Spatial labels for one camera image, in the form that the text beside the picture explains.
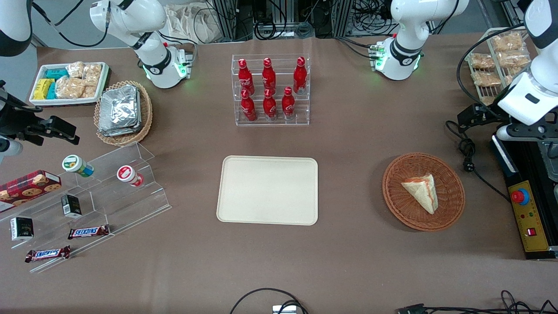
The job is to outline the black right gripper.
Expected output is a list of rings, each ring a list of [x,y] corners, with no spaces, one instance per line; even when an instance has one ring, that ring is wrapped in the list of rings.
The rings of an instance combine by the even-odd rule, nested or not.
[[[76,127],[58,116],[48,119],[38,117],[43,111],[38,106],[29,106],[5,90],[6,82],[0,82],[0,135],[3,140],[27,141],[42,146],[44,138],[58,138],[78,145],[80,138]]]

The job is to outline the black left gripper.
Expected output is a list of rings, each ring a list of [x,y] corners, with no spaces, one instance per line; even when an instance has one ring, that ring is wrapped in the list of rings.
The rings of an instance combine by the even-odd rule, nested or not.
[[[458,114],[459,129],[501,122],[502,110],[496,105],[472,104]]]

